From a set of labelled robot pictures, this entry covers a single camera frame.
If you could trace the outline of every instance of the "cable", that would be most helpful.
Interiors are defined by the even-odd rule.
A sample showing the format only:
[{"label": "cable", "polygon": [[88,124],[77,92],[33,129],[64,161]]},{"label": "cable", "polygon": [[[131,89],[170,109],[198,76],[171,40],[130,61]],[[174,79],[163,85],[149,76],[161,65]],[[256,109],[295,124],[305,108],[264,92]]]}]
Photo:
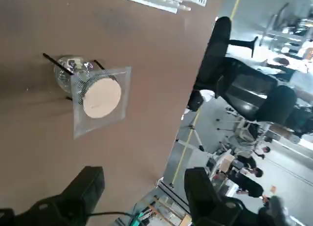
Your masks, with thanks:
[{"label": "cable", "polygon": [[[133,207],[132,214],[134,214],[136,206],[137,206],[137,203]],[[127,225],[130,226],[132,221],[133,221],[133,219],[130,219]]]},{"label": "cable", "polygon": [[89,214],[88,216],[92,217],[92,216],[101,216],[101,215],[126,215],[131,217],[134,220],[137,220],[142,226],[145,226],[139,219],[137,216],[132,215],[130,213],[127,212],[120,212],[120,211],[108,211],[108,212],[99,212],[99,213],[92,213]]}]

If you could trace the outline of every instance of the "chair backrest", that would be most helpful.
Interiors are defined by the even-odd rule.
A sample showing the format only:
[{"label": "chair backrest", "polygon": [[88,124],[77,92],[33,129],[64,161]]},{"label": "chair backrest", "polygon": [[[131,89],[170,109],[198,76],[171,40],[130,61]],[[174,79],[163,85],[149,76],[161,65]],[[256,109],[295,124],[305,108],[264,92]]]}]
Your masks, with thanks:
[{"label": "chair backrest", "polygon": [[293,89],[287,86],[274,88],[256,114],[257,121],[284,125],[297,102]]},{"label": "chair backrest", "polygon": [[230,31],[231,20],[228,17],[218,18],[205,50],[197,75],[197,81],[201,83],[209,82],[211,75],[214,74],[217,69],[220,69],[218,66],[227,53]]}]

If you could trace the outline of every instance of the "brown table surface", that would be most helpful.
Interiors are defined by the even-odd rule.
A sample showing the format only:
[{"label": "brown table surface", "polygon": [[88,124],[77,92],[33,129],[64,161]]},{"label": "brown table surface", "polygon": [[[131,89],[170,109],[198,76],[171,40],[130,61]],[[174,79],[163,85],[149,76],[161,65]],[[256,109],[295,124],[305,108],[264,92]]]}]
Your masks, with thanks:
[{"label": "brown table surface", "polygon": [[[105,172],[96,211],[128,210],[152,190],[221,2],[175,15],[128,0],[0,0],[0,207],[59,194],[85,165]],[[72,103],[43,52],[132,66],[126,118],[74,140]]]}]

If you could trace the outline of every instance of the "person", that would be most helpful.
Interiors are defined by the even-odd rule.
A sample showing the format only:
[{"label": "person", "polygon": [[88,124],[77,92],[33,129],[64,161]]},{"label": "person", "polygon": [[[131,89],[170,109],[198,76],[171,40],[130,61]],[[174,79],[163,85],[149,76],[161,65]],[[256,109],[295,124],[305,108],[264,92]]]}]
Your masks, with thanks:
[{"label": "person", "polygon": [[259,149],[255,149],[253,150],[253,152],[255,153],[256,156],[264,159],[265,158],[265,154],[270,152],[270,148],[268,146],[265,146],[263,148],[259,148]]},{"label": "person", "polygon": [[254,174],[255,177],[260,178],[263,176],[263,171],[256,166],[256,161],[253,157],[245,158],[243,156],[237,156],[236,159],[244,165],[248,172]]},{"label": "person", "polygon": [[231,171],[228,178],[239,186],[237,194],[246,194],[253,198],[259,198],[263,196],[263,187],[241,172],[236,173],[236,171],[233,170]]},{"label": "person", "polygon": [[264,153],[270,152],[270,148],[268,146],[260,148],[262,140],[256,142],[246,142],[240,137],[233,135],[228,139],[228,142],[230,143],[231,149],[233,149],[233,153],[235,155],[243,156],[245,158],[250,158],[252,153],[255,153],[258,157],[264,159]]}]

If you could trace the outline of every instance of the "tripod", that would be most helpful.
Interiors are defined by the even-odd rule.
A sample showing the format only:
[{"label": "tripod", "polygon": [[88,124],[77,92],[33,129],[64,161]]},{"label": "tripod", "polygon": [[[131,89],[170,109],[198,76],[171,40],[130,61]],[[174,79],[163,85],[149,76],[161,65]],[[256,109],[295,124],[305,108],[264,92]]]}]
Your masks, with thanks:
[{"label": "tripod", "polygon": [[197,139],[197,141],[198,141],[198,143],[199,143],[199,146],[196,147],[196,146],[191,145],[191,144],[189,144],[189,143],[187,143],[187,142],[185,142],[185,141],[182,141],[181,139],[176,139],[175,141],[176,141],[177,143],[179,143],[179,144],[185,145],[185,146],[188,147],[188,148],[191,148],[191,149],[200,149],[201,151],[204,151],[202,142],[201,142],[201,140],[200,140],[199,134],[198,134],[198,132],[197,132],[195,126],[192,125],[192,124],[190,124],[190,125],[187,126],[187,128],[190,129],[191,131],[193,131],[193,133],[195,134],[196,139]]}]

